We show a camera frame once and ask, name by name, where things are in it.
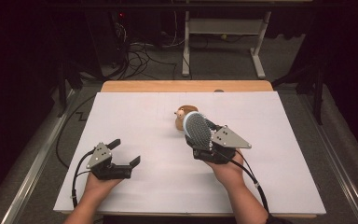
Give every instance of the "plush toy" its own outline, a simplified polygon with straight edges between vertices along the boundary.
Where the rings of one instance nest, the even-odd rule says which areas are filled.
[[[190,113],[191,111],[199,110],[193,105],[182,105],[176,112],[174,112],[176,115],[175,126],[177,130],[183,130],[183,119],[185,118],[186,114]]]

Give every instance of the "gray carpet floor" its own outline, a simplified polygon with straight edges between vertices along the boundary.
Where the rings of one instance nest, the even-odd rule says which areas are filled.
[[[284,76],[290,69],[293,59],[296,57],[303,37],[285,40],[282,37],[266,39],[260,51],[260,58],[263,64],[267,80],[272,81]],[[128,79],[257,79],[255,69],[251,61],[248,48],[255,45],[255,37],[246,37],[234,43],[223,43],[222,41],[209,40],[206,42],[202,37],[195,36],[191,40],[190,68],[191,77],[182,77],[182,48],[156,49],[146,47],[147,55],[143,46],[132,46],[132,50],[142,54],[149,60],[147,67],[142,74],[129,77]],[[127,75],[132,74],[135,66],[142,63],[142,59],[132,55],[135,59],[131,61],[133,68],[130,68]],[[111,66],[103,67],[106,74],[112,71]],[[102,83],[85,81],[81,91],[77,91],[72,111],[89,99],[101,89]],[[309,102],[311,95],[297,95],[294,84],[284,84],[276,88],[280,94],[282,104],[287,117],[292,125],[296,139],[301,147],[310,172],[318,187],[327,214],[316,218],[291,218],[294,223],[358,223],[358,213],[355,212],[351,200],[353,195],[345,191],[341,181],[342,173],[337,172],[335,162],[329,156],[327,145],[334,149],[339,162],[352,185],[358,192],[358,144],[351,134],[344,118],[337,110],[334,100],[324,87],[324,101],[322,107],[322,118],[324,125],[315,125],[310,115]],[[76,113],[68,119],[62,131],[58,151],[62,160],[69,164],[80,135],[85,127],[85,118],[92,107],[93,99],[76,110]],[[58,103],[41,125],[34,138],[19,156],[16,164],[13,165],[5,182],[0,187],[0,223],[2,222],[7,209],[10,207],[19,187],[26,177],[29,168],[38,153],[39,148],[46,144],[47,136],[51,134],[54,123],[57,121],[59,112]],[[62,181],[66,175],[66,168],[62,166],[55,154],[56,144],[53,144],[51,153],[44,169],[34,186],[30,196],[25,199],[26,204],[19,213],[18,223],[62,223],[66,215],[54,212],[53,206],[57,199]],[[181,223],[180,220],[172,218],[153,219],[117,217],[117,224],[120,223]]]

